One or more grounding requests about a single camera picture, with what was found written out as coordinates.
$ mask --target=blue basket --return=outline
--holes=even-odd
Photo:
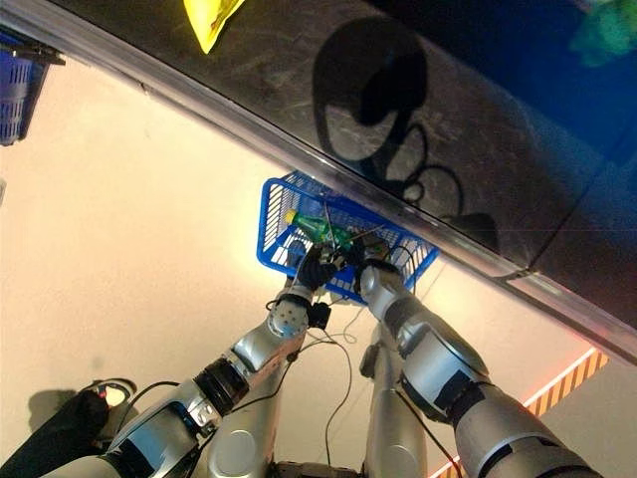
[[[1,31],[0,42],[23,45],[18,38]],[[0,144],[8,146],[27,135],[47,70],[47,65],[0,51]]]
[[[312,246],[312,241],[301,229],[286,222],[285,215],[289,209],[323,219],[327,210],[331,224],[353,231],[354,234],[382,226],[373,233],[389,245],[389,260],[401,271],[407,288],[413,287],[438,255],[438,249],[423,239],[295,171],[281,179],[269,179],[264,184],[257,245],[257,257],[263,265],[289,276],[296,273],[293,267],[287,265],[291,243],[300,240],[306,250]],[[325,287],[364,304],[354,292],[353,283],[354,270],[348,266],[336,273]]]

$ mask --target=beige floor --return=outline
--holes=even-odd
[[[113,375],[180,380],[263,320],[282,276],[255,257],[260,188],[282,166],[74,61],[52,70],[27,139],[0,153],[0,459],[29,435],[35,393]],[[589,347],[444,258],[418,296],[519,399]],[[355,311],[335,307],[330,329]],[[365,313],[350,330],[354,367],[373,326]],[[324,460],[324,423],[345,385],[337,348],[300,358],[278,459]],[[356,375],[331,430],[337,465],[360,465],[369,392]],[[434,429],[453,452],[451,430]],[[432,446],[429,455],[435,470],[444,460]]]

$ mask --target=metallic robot arm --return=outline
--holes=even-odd
[[[491,384],[480,356],[402,284],[393,266],[368,260],[361,296],[404,358],[400,383],[431,419],[451,423],[469,476],[599,477],[535,416]]]
[[[46,477],[159,478],[190,463],[223,416],[301,347],[312,296],[293,284],[262,324],[132,420],[105,455],[73,461]]]

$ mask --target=bottle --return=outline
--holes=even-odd
[[[286,222],[301,229],[315,244],[331,244],[331,234],[329,224],[320,217],[310,217],[300,212],[290,209],[286,212]],[[334,244],[344,250],[351,247],[351,235],[342,227],[331,225],[331,232],[334,235]]]

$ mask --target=yellow bag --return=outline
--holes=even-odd
[[[226,20],[243,2],[244,0],[183,0],[190,25],[203,53],[210,52]]]

